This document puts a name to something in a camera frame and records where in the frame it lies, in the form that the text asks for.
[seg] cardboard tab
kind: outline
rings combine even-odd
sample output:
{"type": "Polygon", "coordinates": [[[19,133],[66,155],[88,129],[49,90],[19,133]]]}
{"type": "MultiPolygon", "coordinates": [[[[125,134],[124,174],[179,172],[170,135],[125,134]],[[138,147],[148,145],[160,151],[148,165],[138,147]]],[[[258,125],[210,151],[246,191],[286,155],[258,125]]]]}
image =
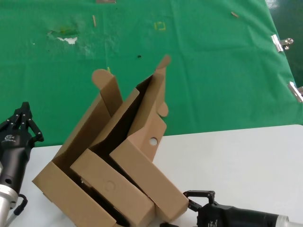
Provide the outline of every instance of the cardboard tab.
{"type": "Polygon", "coordinates": [[[126,139],[110,156],[156,204],[157,215],[163,221],[171,222],[187,210],[188,199],[130,140],[126,139]]]}
{"type": "Polygon", "coordinates": [[[110,116],[113,116],[123,100],[117,79],[107,70],[96,70],[92,75],[93,83],[100,89],[110,116]]]}
{"type": "Polygon", "coordinates": [[[89,149],[71,169],[123,214],[132,227],[145,227],[155,218],[154,203],[89,149]]]}
{"type": "Polygon", "coordinates": [[[75,182],[50,162],[33,180],[43,193],[78,227],[113,227],[113,219],[75,182]]]}

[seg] small yellow object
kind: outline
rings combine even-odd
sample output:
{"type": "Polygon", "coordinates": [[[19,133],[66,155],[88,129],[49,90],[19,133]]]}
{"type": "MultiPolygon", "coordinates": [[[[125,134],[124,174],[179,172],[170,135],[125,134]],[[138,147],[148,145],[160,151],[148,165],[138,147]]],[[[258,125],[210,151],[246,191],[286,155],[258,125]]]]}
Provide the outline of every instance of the small yellow object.
{"type": "Polygon", "coordinates": [[[97,27],[95,15],[93,15],[94,26],[97,27]]]}
{"type": "Polygon", "coordinates": [[[232,12],[232,15],[235,17],[239,17],[237,14],[235,14],[234,12],[232,12]]]}

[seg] metal clip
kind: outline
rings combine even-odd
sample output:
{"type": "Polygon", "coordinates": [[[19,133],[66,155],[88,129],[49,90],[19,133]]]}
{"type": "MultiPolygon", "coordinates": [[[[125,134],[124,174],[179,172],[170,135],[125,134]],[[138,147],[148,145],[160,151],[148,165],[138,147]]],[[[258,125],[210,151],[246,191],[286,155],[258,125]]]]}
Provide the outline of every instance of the metal clip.
{"type": "Polygon", "coordinates": [[[295,96],[295,98],[298,100],[298,102],[303,103],[303,87],[300,88],[296,88],[296,86],[294,85],[293,82],[289,82],[289,84],[287,85],[288,88],[291,90],[291,92],[293,93],[293,95],[295,96]]]}
{"type": "Polygon", "coordinates": [[[289,50],[289,45],[293,44],[294,40],[291,38],[287,38],[284,40],[279,41],[277,35],[272,35],[271,39],[273,40],[274,44],[276,45],[276,49],[278,52],[282,52],[284,50],[289,50]]]}

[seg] green cloth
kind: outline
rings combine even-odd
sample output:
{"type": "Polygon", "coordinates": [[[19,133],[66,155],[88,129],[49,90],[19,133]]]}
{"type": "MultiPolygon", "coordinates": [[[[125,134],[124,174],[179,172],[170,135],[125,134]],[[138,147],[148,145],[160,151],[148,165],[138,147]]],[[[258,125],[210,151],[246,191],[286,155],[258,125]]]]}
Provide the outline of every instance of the green cloth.
{"type": "Polygon", "coordinates": [[[0,119],[28,101],[39,146],[71,133],[97,95],[95,69],[109,67],[126,98],[166,53],[166,135],[303,120],[264,0],[1,0],[0,31],[0,119]]]}

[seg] brown cardboard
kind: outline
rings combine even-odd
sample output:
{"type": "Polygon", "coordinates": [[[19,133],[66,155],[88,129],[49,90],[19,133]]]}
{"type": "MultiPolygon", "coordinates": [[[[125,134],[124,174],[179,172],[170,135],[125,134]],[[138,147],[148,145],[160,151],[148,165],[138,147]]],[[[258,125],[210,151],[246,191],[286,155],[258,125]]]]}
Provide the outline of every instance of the brown cardboard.
{"type": "Polygon", "coordinates": [[[123,102],[117,79],[107,70],[96,70],[93,72],[92,81],[100,89],[108,112],[113,116],[123,102]]]}
{"type": "Polygon", "coordinates": [[[131,140],[126,139],[110,156],[156,204],[163,221],[171,222],[187,210],[188,199],[131,140]]]}
{"type": "Polygon", "coordinates": [[[122,213],[132,227],[145,227],[155,218],[154,203],[89,149],[71,169],[122,213]]]}
{"type": "Polygon", "coordinates": [[[164,102],[166,66],[170,57],[166,55],[158,65],[144,98],[138,109],[134,122],[128,132],[135,144],[151,161],[153,161],[158,145],[166,130],[166,124],[158,116],[167,116],[168,107],[164,102]],[[157,140],[156,145],[150,144],[150,139],[157,140]]]}
{"type": "Polygon", "coordinates": [[[116,223],[115,219],[52,162],[33,182],[78,227],[112,227],[116,223]]]}
{"type": "Polygon", "coordinates": [[[106,70],[95,71],[92,80],[100,94],[33,181],[78,227],[116,227],[117,212],[132,227],[145,227],[155,212],[169,222],[187,209],[187,198],[151,162],[166,129],[160,116],[168,114],[164,93],[169,61],[165,57],[125,102],[116,78],[106,70]],[[75,196],[85,210],[75,208],[75,196]]]}

